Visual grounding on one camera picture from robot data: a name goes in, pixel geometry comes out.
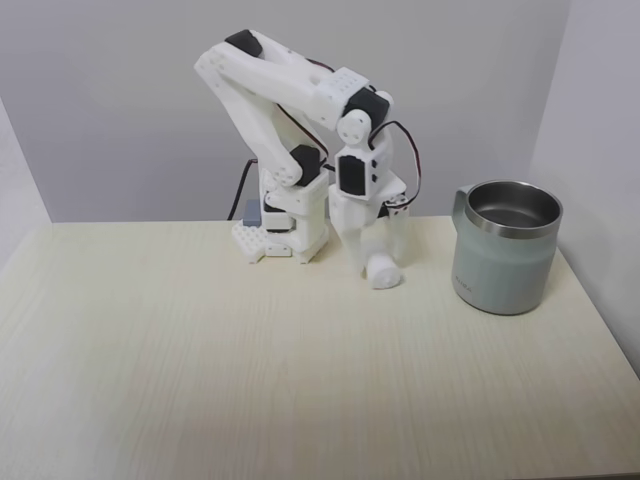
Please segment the gray mug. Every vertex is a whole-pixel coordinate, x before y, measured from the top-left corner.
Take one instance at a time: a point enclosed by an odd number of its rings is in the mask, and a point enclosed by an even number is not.
[[[493,180],[459,189],[452,216],[456,293],[499,315],[537,307],[556,251],[560,201],[527,183]]]

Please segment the small white object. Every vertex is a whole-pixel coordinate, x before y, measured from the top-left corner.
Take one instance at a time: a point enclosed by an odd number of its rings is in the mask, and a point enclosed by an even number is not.
[[[402,282],[402,270],[387,252],[378,252],[367,260],[367,280],[371,288],[393,288]]]
[[[231,228],[231,235],[249,263],[258,263],[265,255],[267,231],[262,227],[245,227],[242,220]]]

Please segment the black cable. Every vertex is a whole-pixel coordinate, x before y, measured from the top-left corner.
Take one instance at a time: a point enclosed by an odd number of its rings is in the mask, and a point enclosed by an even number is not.
[[[255,158],[247,160],[247,164],[244,166],[244,170],[242,170],[240,184],[238,185],[238,191],[236,191],[236,198],[233,199],[233,206],[231,207],[231,211],[229,212],[227,220],[233,220],[233,216],[236,213],[236,208],[238,208],[238,202],[240,201],[240,197],[242,196],[242,190],[244,188],[244,182],[247,179],[247,174],[249,173],[249,168],[251,168],[251,165],[253,165],[254,163],[258,163]]]
[[[408,207],[418,197],[418,194],[420,193],[420,188],[422,187],[422,165],[420,164],[420,152],[418,151],[416,142],[413,140],[413,137],[411,136],[411,133],[409,132],[409,130],[407,130],[407,128],[397,120],[391,120],[389,122],[383,123],[378,128],[376,128],[373,132],[371,132],[371,135],[369,135],[369,141],[368,141],[369,148],[371,150],[374,149],[373,140],[378,136],[378,134],[383,129],[385,129],[389,125],[396,125],[406,135],[407,139],[409,140],[409,143],[411,144],[411,148],[413,149],[413,154],[416,161],[416,170],[418,172],[418,188],[416,190],[416,193],[413,195],[413,197],[411,197],[406,202],[400,203],[398,205],[387,205],[388,208],[398,209],[398,208]]]

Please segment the red wire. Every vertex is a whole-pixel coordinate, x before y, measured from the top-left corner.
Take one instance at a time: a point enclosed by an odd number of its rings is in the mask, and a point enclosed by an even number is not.
[[[319,61],[317,61],[317,60],[313,60],[313,59],[311,59],[311,58],[307,58],[307,62],[309,62],[309,63],[313,63],[314,65],[318,65],[319,67],[326,68],[327,70],[330,70],[330,71],[332,71],[332,72],[335,72],[335,69],[331,68],[331,67],[330,67],[329,65],[327,65],[326,63],[322,63],[322,62],[319,62]]]

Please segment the mug rim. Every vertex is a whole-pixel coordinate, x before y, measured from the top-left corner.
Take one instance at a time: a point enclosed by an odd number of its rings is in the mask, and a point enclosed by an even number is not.
[[[494,222],[492,220],[488,220],[483,217],[480,213],[478,213],[469,202],[469,198],[471,194],[476,191],[480,187],[484,187],[492,184],[511,184],[511,185],[519,185],[521,187],[533,188],[549,198],[553,200],[558,206],[558,215],[557,217],[549,223],[541,225],[539,227],[514,227],[511,225],[504,225],[498,222]],[[527,182],[521,182],[518,180],[488,180],[486,182],[478,183],[474,185],[471,190],[466,195],[464,211],[466,217],[469,219],[471,223],[473,223],[476,227],[484,230],[487,233],[491,233],[493,235],[497,235],[503,238],[511,238],[511,239],[519,239],[519,240],[530,240],[534,238],[545,237],[551,233],[555,233],[560,228],[560,220],[562,219],[562,215],[564,213],[564,209],[562,207],[562,203],[558,200],[554,194],[545,190],[544,188],[540,188],[536,185]]]

